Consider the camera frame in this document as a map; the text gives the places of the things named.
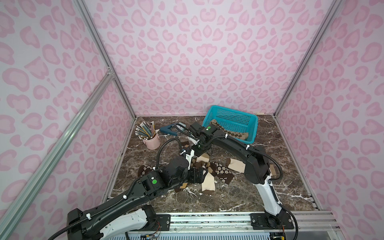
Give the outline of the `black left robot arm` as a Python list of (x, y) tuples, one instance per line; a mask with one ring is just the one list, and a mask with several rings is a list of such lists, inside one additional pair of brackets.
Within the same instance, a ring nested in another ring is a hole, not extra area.
[(187, 159), (178, 156), (166, 166), (138, 177), (117, 197), (89, 210), (75, 209), (68, 214), (69, 240), (106, 240), (123, 232), (152, 228), (157, 224), (151, 200), (185, 183), (204, 182), (208, 171), (192, 168)]

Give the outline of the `beige green argyle sock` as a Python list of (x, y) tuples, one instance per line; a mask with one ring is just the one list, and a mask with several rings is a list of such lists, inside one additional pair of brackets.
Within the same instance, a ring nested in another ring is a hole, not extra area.
[(210, 124), (214, 125), (215, 127), (217, 127), (218, 129), (222, 130), (223, 132), (225, 132), (226, 134), (228, 134), (231, 137), (234, 137), (234, 138), (237, 138), (237, 139), (240, 139), (240, 140), (247, 140), (248, 137), (249, 137), (249, 133), (233, 132), (233, 131), (229, 131), (229, 130), (224, 129), (224, 127), (222, 127), (217, 122), (217, 120), (211, 120)]

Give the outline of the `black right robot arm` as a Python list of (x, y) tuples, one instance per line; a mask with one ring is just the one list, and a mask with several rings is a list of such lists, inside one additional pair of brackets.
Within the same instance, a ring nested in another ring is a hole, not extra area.
[(201, 156), (213, 145), (228, 151), (245, 164), (244, 176), (259, 191), (265, 213), (277, 218), (284, 212), (273, 186), (274, 181), (283, 178), (283, 169), (263, 148), (245, 144), (214, 125), (203, 127), (195, 122), (189, 126), (188, 132), (196, 141), (192, 146), (196, 157)]

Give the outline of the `brown daisy pattern sock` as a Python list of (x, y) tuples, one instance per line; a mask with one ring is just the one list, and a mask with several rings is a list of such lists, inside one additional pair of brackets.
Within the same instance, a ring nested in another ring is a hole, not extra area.
[(137, 176), (138, 176), (138, 177), (142, 177), (142, 176), (148, 174), (149, 172), (151, 172), (152, 170), (153, 170), (153, 167), (151, 167), (151, 166), (146, 166), (146, 165), (142, 165), (142, 166), (140, 166), (139, 169), (138, 169), (138, 174), (137, 174)]
[(229, 185), (233, 178), (235, 177), (231, 172), (230, 169), (225, 167), (224, 165), (216, 162), (209, 162), (206, 164), (206, 167), (208, 168), (209, 173), (213, 177), (219, 178), (221, 181), (223, 181), (225, 184)]

